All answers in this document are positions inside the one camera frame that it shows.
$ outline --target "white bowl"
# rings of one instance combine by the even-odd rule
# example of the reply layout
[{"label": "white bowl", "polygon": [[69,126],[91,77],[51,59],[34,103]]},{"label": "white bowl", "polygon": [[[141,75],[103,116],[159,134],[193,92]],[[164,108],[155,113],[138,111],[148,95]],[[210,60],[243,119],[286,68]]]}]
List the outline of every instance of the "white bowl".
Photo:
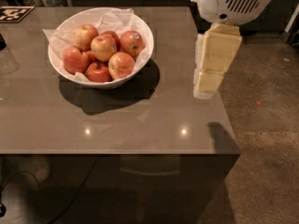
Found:
[{"label": "white bowl", "polygon": [[[103,17],[103,15],[105,15],[109,11],[116,11],[118,12],[118,14],[121,14],[122,12],[127,12],[128,10],[127,9],[121,10],[121,9],[111,8],[111,7],[99,7],[99,8],[85,10],[65,20],[56,29],[56,32],[63,32],[63,31],[71,32],[74,31],[78,26],[80,26],[83,23],[91,23],[97,26],[99,24],[98,22]],[[82,74],[72,75],[64,69],[64,64],[62,58],[60,57],[61,55],[58,55],[57,52],[54,52],[52,46],[49,45],[48,54],[52,66],[63,77],[71,81],[74,81],[78,84],[81,84],[83,86],[93,87],[102,90],[119,87],[127,80],[131,79],[134,75],[136,75],[136,73],[146,65],[146,63],[150,59],[150,56],[153,51],[153,46],[154,46],[153,35],[148,25],[142,19],[137,17],[135,14],[132,15],[132,18],[135,21],[134,27],[122,27],[122,29],[120,29],[119,31],[115,31],[118,34],[118,36],[120,36],[123,31],[129,30],[130,28],[132,30],[137,30],[142,35],[144,42],[146,44],[146,48],[139,54],[138,58],[136,59],[134,71],[130,76],[121,79],[116,79],[111,82],[98,83],[98,82],[92,82],[88,80]]]}]

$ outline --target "glossy tabletop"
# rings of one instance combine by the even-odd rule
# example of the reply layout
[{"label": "glossy tabletop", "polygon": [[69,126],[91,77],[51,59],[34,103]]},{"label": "glossy tabletop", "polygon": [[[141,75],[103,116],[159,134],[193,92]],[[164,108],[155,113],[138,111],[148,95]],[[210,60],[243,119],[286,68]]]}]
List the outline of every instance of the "glossy tabletop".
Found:
[{"label": "glossy tabletop", "polygon": [[134,7],[155,47],[147,66],[117,89],[60,77],[43,29],[89,8],[36,7],[19,23],[0,24],[19,66],[1,79],[1,154],[239,154],[220,95],[192,96],[197,31],[187,7]]}]

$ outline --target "apple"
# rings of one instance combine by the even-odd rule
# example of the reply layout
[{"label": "apple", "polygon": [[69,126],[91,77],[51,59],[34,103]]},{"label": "apple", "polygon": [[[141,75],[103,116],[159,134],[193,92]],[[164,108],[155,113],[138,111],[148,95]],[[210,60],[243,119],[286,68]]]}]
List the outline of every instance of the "apple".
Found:
[{"label": "apple", "polygon": [[132,74],[135,61],[129,54],[119,51],[111,56],[108,67],[114,79],[124,78]]},{"label": "apple", "polygon": [[134,30],[123,33],[120,42],[122,51],[128,53],[134,59],[137,58],[141,50],[145,47],[141,34]]},{"label": "apple", "polygon": [[92,51],[97,60],[108,62],[117,48],[111,35],[98,35],[92,41]]},{"label": "apple", "polygon": [[105,32],[101,33],[100,35],[111,35],[115,41],[116,49],[120,50],[120,47],[121,47],[120,38],[114,31],[105,31]]},{"label": "apple", "polygon": [[90,59],[86,52],[81,52],[78,48],[71,46],[64,51],[63,62],[65,70],[75,75],[76,72],[85,72]]},{"label": "apple", "polygon": [[97,35],[97,29],[92,24],[82,24],[75,31],[75,46],[81,50],[91,49],[91,43]]},{"label": "apple", "polygon": [[83,51],[83,53],[84,53],[84,52],[86,52],[86,53],[88,54],[88,57],[89,57],[89,59],[90,59],[90,63],[95,63],[95,62],[97,62],[97,60],[96,60],[96,58],[95,58],[95,56],[94,56],[94,53],[93,53],[93,51],[92,51],[91,49],[86,50],[86,51]]},{"label": "apple", "polygon": [[84,75],[93,82],[104,83],[112,80],[108,66],[103,62],[91,63]]}]

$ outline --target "bowl of apples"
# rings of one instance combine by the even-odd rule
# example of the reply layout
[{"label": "bowl of apples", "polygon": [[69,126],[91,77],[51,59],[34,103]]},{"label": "bowl of apples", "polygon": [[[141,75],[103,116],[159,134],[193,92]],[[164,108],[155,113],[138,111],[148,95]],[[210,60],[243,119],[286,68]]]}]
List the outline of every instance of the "bowl of apples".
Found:
[{"label": "bowl of apples", "polygon": [[96,89],[114,89],[149,61],[153,35],[132,9],[99,7],[44,30],[50,63],[63,77]]}]

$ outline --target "white robot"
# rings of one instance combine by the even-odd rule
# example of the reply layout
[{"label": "white robot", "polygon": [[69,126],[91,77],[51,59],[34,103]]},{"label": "white robot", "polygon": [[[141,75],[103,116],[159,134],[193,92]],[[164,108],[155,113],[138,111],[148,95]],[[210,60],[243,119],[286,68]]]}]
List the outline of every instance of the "white robot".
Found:
[{"label": "white robot", "polygon": [[211,22],[195,45],[194,90],[199,99],[217,92],[241,45],[239,25],[255,20],[271,0],[191,0],[200,16]]}]

